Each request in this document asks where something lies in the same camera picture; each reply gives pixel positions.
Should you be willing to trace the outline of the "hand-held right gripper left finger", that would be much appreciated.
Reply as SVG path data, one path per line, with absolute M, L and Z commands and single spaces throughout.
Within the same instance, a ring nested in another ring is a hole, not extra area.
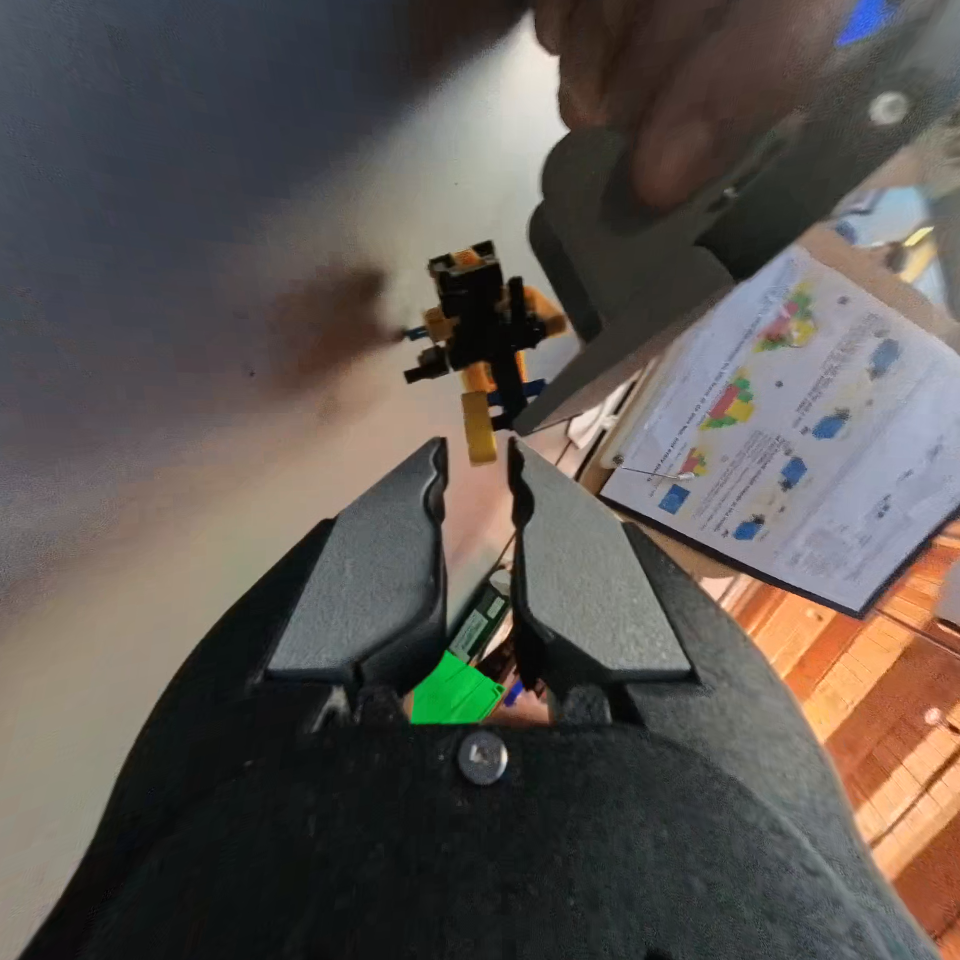
M 279 681 L 417 685 L 446 649 L 445 438 L 342 510 L 267 664 Z

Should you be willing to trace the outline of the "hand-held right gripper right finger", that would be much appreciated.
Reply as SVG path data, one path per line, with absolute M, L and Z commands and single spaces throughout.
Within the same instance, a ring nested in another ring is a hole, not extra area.
M 512 438 L 511 637 L 527 687 L 672 682 L 690 660 L 623 523 Z

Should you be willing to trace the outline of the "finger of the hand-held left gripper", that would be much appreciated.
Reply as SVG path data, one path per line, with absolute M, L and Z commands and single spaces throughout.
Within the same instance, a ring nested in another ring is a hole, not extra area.
M 528 239 L 581 346 L 520 414 L 521 437 L 594 407 L 733 287 L 696 240 L 736 193 L 731 172 L 681 205 L 639 202 L 626 137 L 576 130 L 549 152 Z

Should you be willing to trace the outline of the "green circuit board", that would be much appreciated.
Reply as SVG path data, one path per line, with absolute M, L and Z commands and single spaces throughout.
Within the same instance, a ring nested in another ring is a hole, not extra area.
M 446 652 L 469 666 L 479 664 L 509 609 L 509 578 L 497 571 L 474 591 Z

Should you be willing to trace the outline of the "person's left hand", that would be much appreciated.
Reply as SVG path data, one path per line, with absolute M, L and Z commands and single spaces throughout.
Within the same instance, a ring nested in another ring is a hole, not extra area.
M 716 180 L 809 97 L 851 2 L 538 1 L 570 130 L 630 137 L 631 177 L 668 210 Z

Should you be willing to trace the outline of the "yellow and black lego model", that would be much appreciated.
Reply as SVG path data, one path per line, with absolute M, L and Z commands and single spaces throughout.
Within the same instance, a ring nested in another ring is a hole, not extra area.
M 495 243 L 482 241 L 431 258 L 437 305 L 403 337 L 425 342 L 408 385 L 458 375 L 466 453 L 473 467 L 498 459 L 497 435 L 546 389 L 531 378 L 526 354 L 570 331 L 561 307 L 519 276 L 506 278 Z

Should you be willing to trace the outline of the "white cotton swab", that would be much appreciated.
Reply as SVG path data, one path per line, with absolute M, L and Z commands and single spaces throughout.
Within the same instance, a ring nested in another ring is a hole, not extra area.
M 635 466 L 627 465 L 623 459 L 615 459 L 613 465 L 616 469 L 629 474 L 636 474 L 652 479 L 662 479 L 676 482 L 689 482 L 697 478 L 694 471 L 682 471 L 676 473 L 667 473 L 662 471 L 645 470 Z

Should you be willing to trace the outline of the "lego instruction booklet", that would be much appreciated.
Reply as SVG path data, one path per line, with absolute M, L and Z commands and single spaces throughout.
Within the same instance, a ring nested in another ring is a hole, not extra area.
M 862 616 L 958 516 L 958 334 L 863 251 L 795 245 L 678 342 L 610 505 Z

